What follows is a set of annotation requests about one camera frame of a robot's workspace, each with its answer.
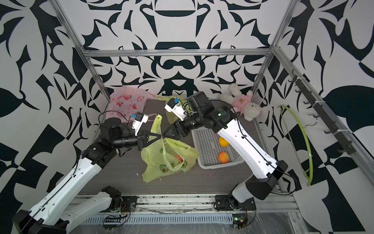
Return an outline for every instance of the stuffed toy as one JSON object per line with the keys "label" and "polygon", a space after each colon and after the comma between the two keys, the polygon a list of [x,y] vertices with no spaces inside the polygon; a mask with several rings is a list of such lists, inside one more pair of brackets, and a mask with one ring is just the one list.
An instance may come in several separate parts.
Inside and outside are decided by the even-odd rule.
{"label": "stuffed toy", "polygon": [[235,83],[229,85],[229,90],[234,96],[221,94],[220,100],[232,105],[235,112],[244,114],[245,120],[252,121],[253,118],[256,118],[260,114],[261,107],[258,104],[251,102],[253,97],[253,92],[251,90],[247,92],[247,95],[244,95]]}

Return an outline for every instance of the white plastic basket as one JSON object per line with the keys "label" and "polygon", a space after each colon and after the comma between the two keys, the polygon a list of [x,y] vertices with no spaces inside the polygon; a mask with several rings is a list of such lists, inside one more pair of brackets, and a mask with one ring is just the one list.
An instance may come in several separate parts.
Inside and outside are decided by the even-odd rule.
{"label": "white plastic basket", "polygon": [[[244,162],[244,159],[231,146],[222,147],[219,143],[220,136],[213,130],[201,127],[191,131],[195,148],[199,151],[197,161],[203,169],[215,169],[220,167],[234,166]],[[229,155],[228,163],[220,163],[218,155],[226,152]]]}

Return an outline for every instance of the dark wooden floor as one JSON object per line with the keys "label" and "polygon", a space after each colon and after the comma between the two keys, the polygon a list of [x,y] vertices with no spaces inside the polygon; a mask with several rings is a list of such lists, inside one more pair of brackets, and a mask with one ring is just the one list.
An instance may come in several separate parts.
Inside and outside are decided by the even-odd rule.
{"label": "dark wooden floor", "polygon": [[[221,103],[213,101],[213,104],[216,106]],[[144,108],[145,114],[158,113],[163,116],[162,131],[169,126],[164,105],[163,101],[148,100]],[[253,122],[244,120],[243,116],[239,116],[239,120],[251,137],[261,145]],[[151,126],[152,122],[148,122],[143,124],[142,129],[150,130]],[[193,146],[191,134],[182,141]],[[96,194],[109,185],[122,193],[130,194],[228,193],[237,183],[243,182],[252,174],[245,162],[218,169],[202,169],[196,160],[195,166],[186,173],[179,172],[145,183],[141,175],[146,168],[147,164],[141,159],[140,151],[134,147],[123,157],[114,157],[87,183],[80,194]]]}

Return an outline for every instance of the wall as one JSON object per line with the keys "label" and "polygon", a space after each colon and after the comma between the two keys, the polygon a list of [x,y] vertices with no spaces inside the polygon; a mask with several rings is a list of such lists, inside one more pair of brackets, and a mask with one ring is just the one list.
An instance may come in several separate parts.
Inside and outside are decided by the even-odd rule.
{"label": "wall", "polygon": [[107,101],[46,0],[2,1],[0,33],[0,232],[11,233],[90,144]]}
{"label": "wall", "polygon": [[[280,43],[281,49],[313,88],[373,154],[374,2],[302,0]],[[258,117],[272,154],[285,160],[297,177],[295,199],[312,233],[373,233],[374,187],[369,183],[319,119],[307,126],[312,148],[313,181],[306,186],[278,106],[288,105],[303,125],[315,123],[315,113],[291,77],[274,58],[254,97],[263,111]],[[305,142],[291,114],[284,119],[304,170],[309,168]],[[288,190],[295,188],[287,176]]]}
{"label": "wall", "polygon": [[[86,49],[269,48],[289,0],[61,1]],[[217,98],[236,82],[249,90],[263,56],[104,57],[93,63],[109,92]]]}

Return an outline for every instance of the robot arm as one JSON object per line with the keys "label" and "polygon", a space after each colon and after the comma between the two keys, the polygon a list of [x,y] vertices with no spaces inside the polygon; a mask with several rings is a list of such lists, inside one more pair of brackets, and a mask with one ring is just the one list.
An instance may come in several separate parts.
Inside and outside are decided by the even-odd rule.
{"label": "robot arm", "polygon": [[[135,132],[127,129],[128,132],[125,134],[120,119],[109,118],[105,120],[100,125],[101,135],[83,152],[76,167],[29,211],[20,210],[13,217],[13,223],[18,232],[65,234],[93,214],[109,207],[119,207],[121,193],[108,186],[92,199],[65,211],[87,182],[117,155],[117,149],[137,146],[138,150],[141,150],[161,138],[161,135],[147,131],[141,131],[141,134],[138,134],[141,124],[146,122],[147,119],[147,115],[138,113],[135,116],[135,124],[133,124]],[[150,141],[149,136],[156,136],[156,138]]]}
{"label": "robot arm", "polygon": [[164,137],[179,140],[192,129],[205,126],[218,133],[242,156],[253,175],[237,185],[229,194],[233,207],[256,197],[264,200],[288,168],[284,161],[276,161],[269,156],[244,130],[236,115],[225,105],[214,107],[203,92],[187,97],[192,114],[175,121],[164,133]]}

